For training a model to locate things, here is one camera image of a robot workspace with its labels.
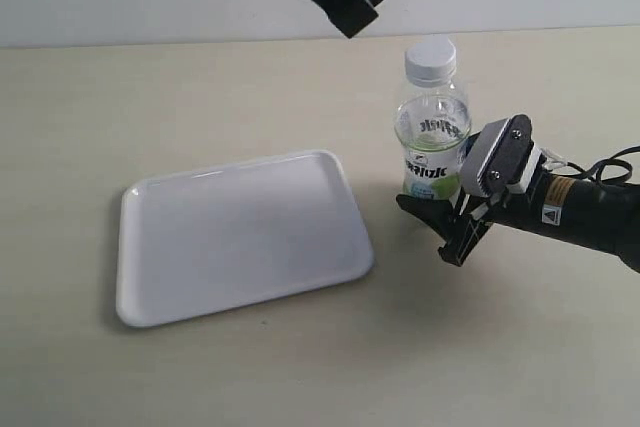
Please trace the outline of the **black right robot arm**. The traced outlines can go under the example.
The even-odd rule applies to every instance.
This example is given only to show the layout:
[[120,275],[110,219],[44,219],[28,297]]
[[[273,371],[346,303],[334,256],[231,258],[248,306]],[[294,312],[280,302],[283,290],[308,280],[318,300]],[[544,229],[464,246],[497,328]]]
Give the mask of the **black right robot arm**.
[[588,169],[562,162],[575,173],[558,175],[546,164],[559,158],[544,151],[522,194],[491,200],[461,191],[454,203],[399,194],[396,203],[443,239],[438,253],[452,265],[463,265],[497,224],[614,255],[638,271],[639,185],[630,181],[633,166],[623,159],[638,152],[637,146],[623,149]]

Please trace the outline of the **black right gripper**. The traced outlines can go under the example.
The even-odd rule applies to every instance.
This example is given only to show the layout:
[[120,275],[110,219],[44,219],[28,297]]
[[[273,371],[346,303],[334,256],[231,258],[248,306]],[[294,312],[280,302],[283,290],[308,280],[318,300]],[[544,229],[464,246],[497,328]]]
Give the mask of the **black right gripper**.
[[[477,135],[472,137],[467,152]],[[512,197],[523,196],[526,192],[515,195],[504,191],[501,195],[480,198],[468,195],[461,187],[460,201],[455,208],[449,200],[423,199],[407,194],[398,194],[396,203],[446,242],[439,249],[443,261],[461,266],[492,226],[493,215],[506,207]]]

